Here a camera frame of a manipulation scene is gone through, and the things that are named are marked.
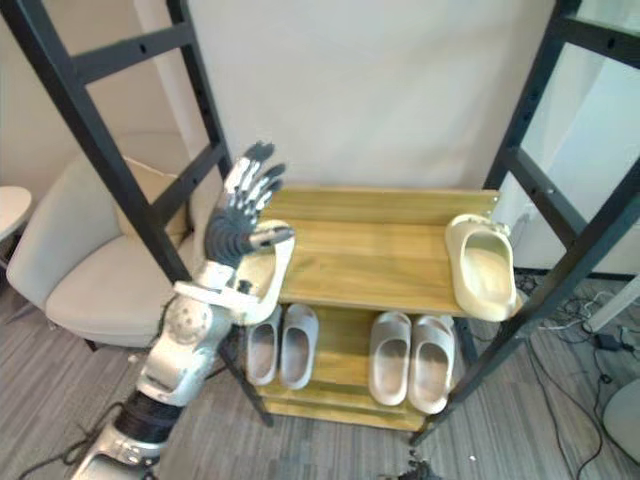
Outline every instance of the white wall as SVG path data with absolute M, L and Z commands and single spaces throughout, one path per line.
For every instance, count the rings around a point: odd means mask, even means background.
M 289 183 L 482 185 L 552 0 L 193 0 L 232 153 Z
M 640 4 L 585 0 L 580 16 L 638 30 Z M 563 51 L 523 147 L 590 220 L 640 152 L 640 73 L 586 50 Z M 551 268 L 565 249 L 509 177 L 494 218 L 514 229 L 515 263 Z M 640 229 L 634 227 L 596 271 L 635 274 Z
M 71 54 L 142 32 L 129 0 L 45 5 Z M 0 182 L 27 187 L 38 199 L 79 147 L 2 18 L 0 72 Z M 100 80 L 89 91 L 114 136 L 179 132 L 153 62 Z

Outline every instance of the wooden shoe rack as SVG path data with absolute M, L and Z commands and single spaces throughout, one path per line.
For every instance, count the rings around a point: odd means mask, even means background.
M 274 414 L 418 430 L 424 414 L 369 394 L 369 336 L 380 312 L 464 316 L 451 284 L 444 243 L 461 213 L 490 215 L 495 190 L 290 188 L 266 217 L 296 230 L 296 247 L 280 296 L 318 315 L 315 367 L 302 390 L 278 378 L 258 388 Z

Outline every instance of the white slipper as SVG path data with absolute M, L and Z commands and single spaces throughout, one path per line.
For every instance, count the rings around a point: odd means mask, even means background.
M 276 376 L 281 315 L 282 307 L 277 305 L 267 320 L 248 329 L 247 379 L 253 385 L 268 385 Z
M 413 326 L 409 401 L 430 415 L 447 405 L 455 354 L 452 325 L 451 317 L 424 315 Z
M 369 391 L 383 405 L 399 405 L 407 396 L 411 320 L 400 312 L 380 315 L 371 329 Z
M 284 316 L 280 381 L 293 390 L 303 388 L 313 372 L 318 342 L 318 317 L 306 305 L 293 304 Z
M 256 230 L 289 225 L 280 220 L 267 220 L 258 225 Z M 273 247 L 246 255 L 236 272 L 236 282 L 248 281 L 251 284 L 249 293 L 258 297 L 258 303 L 248 309 L 241 318 L 236 318 L 239 325 L 255 325 L 268 318 L 278 303 L 284 276 L 293 255 L 295 237 L 280 242 Z
M 459 215 L 446 228 L 456 301 L 470 316 L 501 322 L 516 304 L 513 251 L 506 226 Z

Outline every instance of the power adapter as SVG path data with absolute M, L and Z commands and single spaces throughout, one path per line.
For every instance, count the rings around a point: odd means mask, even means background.
M 616 337 L 608 333 L 597 333 L 594 335 L 594 339 L 596 347 L 600 350 L 609 350 L 610 352 L 622 350 L 622 344 L 616 340 Z

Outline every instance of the chair cushion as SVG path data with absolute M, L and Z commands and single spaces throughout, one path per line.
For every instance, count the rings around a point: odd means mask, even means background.
M 179 249 L 187 268 L 192 240 L 187 238 Z M 163 306 L 172 295 L 169 280 L 145 245 L 123 235 L 72 270 L 47 299 L 45 313 L 84 338 L 144 346 L 144 339 L 148 342 L 157 333 Z M 130 341 L 113 340 L 118 338 Z
M 158 198 L 176 179 L 175 175 L 162 173 L 131 158 L 125 157 L 125 160 L 149 203 Z M 128 237 L 139 239 L 135 228 L 133 228 L 133 225 L 131 225 L 124 212 L 117 205 L 116 214 L 118 216 L 120 231 Z M 169 220 L 165 231 L 175 246 L 180 245 L 186 233 L 189 231 L 186 204 L 180 207 L 171 220 Z

